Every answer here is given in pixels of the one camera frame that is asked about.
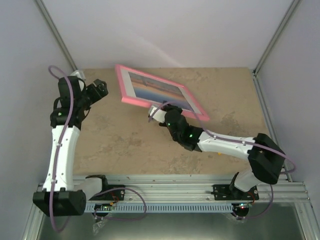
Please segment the pink picture frame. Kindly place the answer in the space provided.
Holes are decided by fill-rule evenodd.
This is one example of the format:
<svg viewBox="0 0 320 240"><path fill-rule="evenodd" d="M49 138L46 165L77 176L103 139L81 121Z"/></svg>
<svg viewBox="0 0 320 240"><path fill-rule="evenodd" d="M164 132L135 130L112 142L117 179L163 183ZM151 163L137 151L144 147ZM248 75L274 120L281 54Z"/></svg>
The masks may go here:
<svg viewBox="0 0 320 240"><path fill-rule="evenodd" d="M150 108L153 104L161 105L166 101L182 108L182 114L186 117L197 116L202 121L210 119L199 101L183 84L120 64L115 66L115 72L123 103Z"/></svg>

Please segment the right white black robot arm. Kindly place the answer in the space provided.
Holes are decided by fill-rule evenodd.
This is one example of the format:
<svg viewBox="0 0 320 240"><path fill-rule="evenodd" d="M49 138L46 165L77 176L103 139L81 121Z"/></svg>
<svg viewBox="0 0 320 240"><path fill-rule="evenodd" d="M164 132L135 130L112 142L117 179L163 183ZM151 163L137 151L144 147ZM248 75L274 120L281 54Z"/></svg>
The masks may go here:
<svg viewBox="0 0 320 240"><path fill-rule="evenodd" d="M172 139L186 150L221 153L249 162L250 167L237 172L228 186L227 193L232 198L242 199L260 183L278 183L285 154L268 135L259 133L256 137L235 137L217 134L190 125L177 106L168 104L161 109L165 111L161 125L167 127Z"/></svg>

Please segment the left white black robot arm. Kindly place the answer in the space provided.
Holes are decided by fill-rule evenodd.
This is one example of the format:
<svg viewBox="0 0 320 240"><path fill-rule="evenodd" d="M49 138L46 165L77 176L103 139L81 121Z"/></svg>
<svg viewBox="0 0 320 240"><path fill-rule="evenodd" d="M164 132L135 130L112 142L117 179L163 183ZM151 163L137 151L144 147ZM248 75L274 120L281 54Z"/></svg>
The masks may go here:
<svg viewBox="0 0 320 240"><path fill-rule="evenodd" d="M59 97L50 114L52 149L42 190L33 194L33 203L48 217L80 216L86 202L95 196L108 197L110 188L104 175L89 175L74 185L73 166L82 122L91 106L108 95L105 81L96 79L86 85L76 75L58 80Z"/></svg>

